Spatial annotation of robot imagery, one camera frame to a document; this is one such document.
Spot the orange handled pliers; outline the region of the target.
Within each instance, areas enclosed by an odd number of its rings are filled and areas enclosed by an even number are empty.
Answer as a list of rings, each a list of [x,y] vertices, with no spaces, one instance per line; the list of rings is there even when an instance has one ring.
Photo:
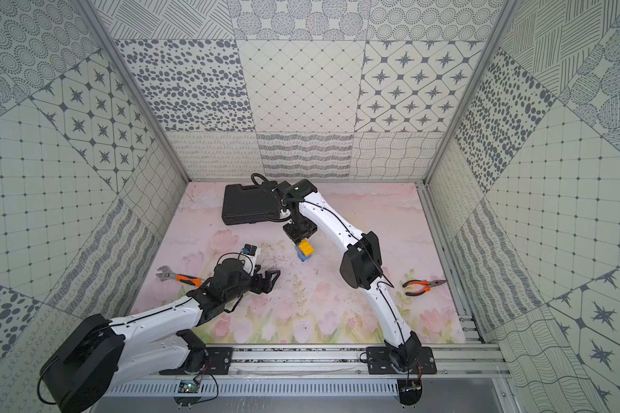
[[[425,293],[428,293],[433,288],[441,287],[446,284],[447,280],[408,280],[404,282],[402,286],[404,289],[408,287],[418,287],[417,291],[406,291],[405,295],[409,297],[419,297]]]

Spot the light blue long lego brick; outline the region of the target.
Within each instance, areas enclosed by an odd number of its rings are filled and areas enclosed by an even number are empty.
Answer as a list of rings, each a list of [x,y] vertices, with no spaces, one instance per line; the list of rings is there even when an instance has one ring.
[[[313,254],[306,255],[302,251],[298,251],[297,256],[301,260],[301,262],[304,263],[305,261],[308,261],[311,258],[311,256],[313,256]]]

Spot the yellow lego brick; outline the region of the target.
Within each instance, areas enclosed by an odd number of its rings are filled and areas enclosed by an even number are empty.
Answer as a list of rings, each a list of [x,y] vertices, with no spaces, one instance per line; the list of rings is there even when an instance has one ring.
[[[314,253],[313,246],[311,246],[307,239],[301,240],[297,247],[303,256],[311,256]]]

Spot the aluminium rail frame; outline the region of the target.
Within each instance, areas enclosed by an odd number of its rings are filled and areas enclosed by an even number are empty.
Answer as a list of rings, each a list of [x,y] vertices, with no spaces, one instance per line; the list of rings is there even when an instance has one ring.
[[[233,348],[232,363],[226,376],[231,378],[346,378],[369,374],[365,363],[367,347],[359,345],[215,345]],[[434,345],[436,374],[447,378],[510,378],[504,356],[494,344]],[[166,369],[179,368],[192,350],[181,340],[155,342],[108,369],[111,385],[138,380]],[[404,374],[384,374],[401,377]]]

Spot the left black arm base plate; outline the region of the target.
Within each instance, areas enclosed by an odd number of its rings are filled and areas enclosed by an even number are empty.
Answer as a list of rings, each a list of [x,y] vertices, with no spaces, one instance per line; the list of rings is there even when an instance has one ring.
[[[160,375],[227,375],[232,363],[234,349],[209,347],[203,350],[192,350],[179,368],[161,370]]]

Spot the pink floral table mat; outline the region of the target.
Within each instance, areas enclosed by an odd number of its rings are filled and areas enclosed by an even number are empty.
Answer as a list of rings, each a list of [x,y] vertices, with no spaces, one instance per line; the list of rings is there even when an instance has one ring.
[[[263,269],[281,276],[269,294],[246,294],[238,305],[197,329],[207,343],[379,344],[382,328],[367,299],[339,273],[342,260],[324,232],[311,237],[313,255],[301,261],[276,223],[225,225],[225,184],[189,184],[153,260],[153,268],[209,277],[220,258],[258,246]],[[411,183],[322,183],[319,191],[346,220],[380,240],[382,268],[393,304],[429,344],[467,338],[447,285],[418,298],[411,280],[442,280],[441,266],[416,187]]]

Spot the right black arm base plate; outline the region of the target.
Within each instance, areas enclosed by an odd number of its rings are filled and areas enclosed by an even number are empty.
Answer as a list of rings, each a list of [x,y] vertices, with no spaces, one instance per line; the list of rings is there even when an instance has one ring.
[[[435,357],[429,347],[421,347],[413,357],[406,357],[390,347],[367,347],[365,363],[372,375],[437,373]]]

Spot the black plastic tool case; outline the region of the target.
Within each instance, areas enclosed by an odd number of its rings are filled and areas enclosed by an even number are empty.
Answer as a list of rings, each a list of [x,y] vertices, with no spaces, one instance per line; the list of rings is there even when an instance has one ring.
[[[225,225],[280,222],[281,208],[274,198],[271,187],[277,181],[265,184],[265,190],[257,185],[230,184],[225,187],[221,218]]]

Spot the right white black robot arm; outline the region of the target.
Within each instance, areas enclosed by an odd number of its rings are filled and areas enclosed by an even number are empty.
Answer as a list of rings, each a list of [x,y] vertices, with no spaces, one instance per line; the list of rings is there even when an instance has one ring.
[[[312,256],[309,239],[317,231],[322,231],[335,244],[342,255],[339,273],[347,285],[360,291],[370,304],[382,328],[394,368],[401,373],[412,370],[422,344],[389,293],[392,284],[382,270],[377,235],[362,232],[350,224],[306,179],[293,185],[281,182],[268,192],[279,204],[283,230],[296,245],[299,257]]]

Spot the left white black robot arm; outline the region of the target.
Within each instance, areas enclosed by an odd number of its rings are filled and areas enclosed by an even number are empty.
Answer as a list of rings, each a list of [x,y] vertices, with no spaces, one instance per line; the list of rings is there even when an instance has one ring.
[[[150,311],[83,320],[40,371],[52,404],[62,412],[84,412],[114,387],[154,373],[208,371],[206,344],[194,332],[227,312],[247,293],[268,294],[280,273],[227,258],[185,297]]]

